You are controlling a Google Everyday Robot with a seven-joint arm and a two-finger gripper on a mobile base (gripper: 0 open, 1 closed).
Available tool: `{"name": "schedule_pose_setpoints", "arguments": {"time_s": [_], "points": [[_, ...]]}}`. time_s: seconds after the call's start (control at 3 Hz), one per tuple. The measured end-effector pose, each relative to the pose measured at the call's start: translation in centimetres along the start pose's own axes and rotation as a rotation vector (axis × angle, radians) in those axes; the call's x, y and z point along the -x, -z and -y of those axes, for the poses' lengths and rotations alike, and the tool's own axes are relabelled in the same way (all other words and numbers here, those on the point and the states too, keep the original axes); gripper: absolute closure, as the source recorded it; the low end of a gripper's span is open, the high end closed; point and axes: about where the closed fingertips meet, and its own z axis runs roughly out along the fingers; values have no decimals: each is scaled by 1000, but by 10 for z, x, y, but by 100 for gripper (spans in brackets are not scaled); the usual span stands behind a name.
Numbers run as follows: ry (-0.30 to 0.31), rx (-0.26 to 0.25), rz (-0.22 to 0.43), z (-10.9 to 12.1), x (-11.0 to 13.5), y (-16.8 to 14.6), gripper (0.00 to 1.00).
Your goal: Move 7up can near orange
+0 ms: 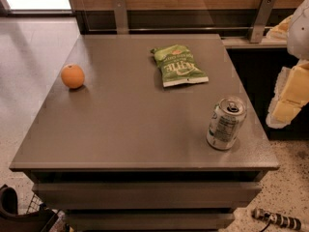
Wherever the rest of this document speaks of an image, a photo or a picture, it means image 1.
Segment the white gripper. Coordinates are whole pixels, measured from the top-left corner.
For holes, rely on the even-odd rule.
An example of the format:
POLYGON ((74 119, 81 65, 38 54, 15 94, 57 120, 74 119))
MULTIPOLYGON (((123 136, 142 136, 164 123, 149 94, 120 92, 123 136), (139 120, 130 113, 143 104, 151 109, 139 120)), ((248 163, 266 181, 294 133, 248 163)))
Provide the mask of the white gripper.
MULTIPOLYGON (((288 52, 299 60, 309 60, 309 0, 304 0, 292 16, 283 19, 267 32, 272 40, 287 39, 288 52)), ((299 61, 291 69, 283 67, 277 76, 267 111, 270 128, 288 126, 309 102, 309 62, 299 61)))

